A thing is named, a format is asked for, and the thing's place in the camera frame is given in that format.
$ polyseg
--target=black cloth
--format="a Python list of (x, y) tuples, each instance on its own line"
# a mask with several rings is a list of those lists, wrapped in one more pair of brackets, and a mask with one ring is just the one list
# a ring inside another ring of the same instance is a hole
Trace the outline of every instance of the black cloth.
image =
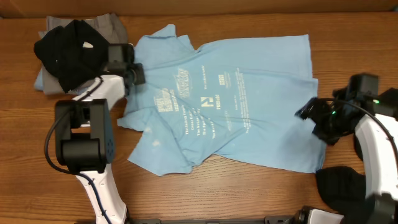
[[(93, 48), (83, 48), (85, 42)], [(101, 75), (102, 66), (108, 61), (108, 45), (92, 26), (74, 20), (65, 28), (50, 30), (35, 43), (34, 52), (67, 93)]]
[(379, 96), (380, 100), (387, 100), (394, 103), (398, 103), (398, 89), (390, 88)]
[(350, 167), (321, 169), (315, 177), (322, 200), (342, 215), (353, 211), (365, 200), (365, 176)]

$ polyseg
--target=gray fabric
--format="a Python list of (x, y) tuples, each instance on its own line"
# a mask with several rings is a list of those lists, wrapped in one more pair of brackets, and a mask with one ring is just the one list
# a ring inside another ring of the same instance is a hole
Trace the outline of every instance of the gray fabric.
[[(52, 30), (58, 26), (65, 27), (68, 25), (72, 19), (60, 19), (52, 16), (47, 17), (47, 31)], [(90, 26), (96, 29), (109, 43), (111, 44), (125, 44), (128, 43), (127, 30), (123, 26), (122, 22), (119, 20), (119, 17), (112, 14), (105, 14), (102, 16), (98, 16), (95, 19), (86, 19), (85, 20)], [(39, 32), (40, 38), (43, 38), (47, 31)], [(46, 95), (52, 95), (57, 93), (64, 93), (58, 79), (52, 76), (44, 66), (42, 66), (42, 75), (43, 75), (43, 92)], [(86, 83), (82, 84), (79, 88), (70, 93), (74, 94), (79, 92), (79, 89), (86, 88), (93, 84), (94, 80), (89, 80)]]

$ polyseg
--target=wooden table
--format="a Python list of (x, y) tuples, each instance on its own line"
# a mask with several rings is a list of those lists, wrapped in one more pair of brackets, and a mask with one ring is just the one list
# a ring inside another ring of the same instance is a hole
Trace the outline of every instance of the wooden table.
[[(167, 24), (188, 34), (195, 48), (238, 37), (310, 35), (319, 95), (348, 84), (351, 75), (380, 76), (380, 92), (398, 87), (398, 13), (269, 14), (240, 16), (122, 17), (136, 43)], [(54, 171), (43, 155), (57, 100), (33, 89), (40, 61), (33, 53), (45, 19), (0, 20), (0, 223), (73, 223), (94, 219), (83, 187)], [(112, 109), (116, 160), (113, 174), (133, 218), (262, 218), (294, 214), (302, 205), (330, 210), (313, 174), (245, 164), (211, 156), (189, 175), (156, 175), (127, 161), (141, 136), (116, 125), (125, 102)], [(53, 144), (50, 149), (53, 158)], [(326, 152), (324, 167), (351, 166), (363, 173), (352, 136)]]

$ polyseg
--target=black padding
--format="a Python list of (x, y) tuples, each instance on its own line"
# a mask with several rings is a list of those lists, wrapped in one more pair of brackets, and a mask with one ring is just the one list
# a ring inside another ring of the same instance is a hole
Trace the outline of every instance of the black padding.
[(379, 96), (380, 100), (394, 101), (398, 102), (398, 89), (390, 88)]
[(322, 200), (342, 215), (360, 206), (365, 200), (365, 175), (345, 166), (318, 170), (318, 192)]

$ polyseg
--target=light blue t-shirt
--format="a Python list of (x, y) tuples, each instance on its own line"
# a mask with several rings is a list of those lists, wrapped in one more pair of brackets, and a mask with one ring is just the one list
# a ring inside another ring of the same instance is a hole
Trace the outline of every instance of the light blue t-shirt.
[(308, 36), (191, 46), (169, 25), (137, 44), (146, 83), (118, 125), (143, 131), (129, 160), (154, 174), (189, 173), (218, 154), (298, 172), (323, 165), (314, 124), (294, 116), (317, 95)]

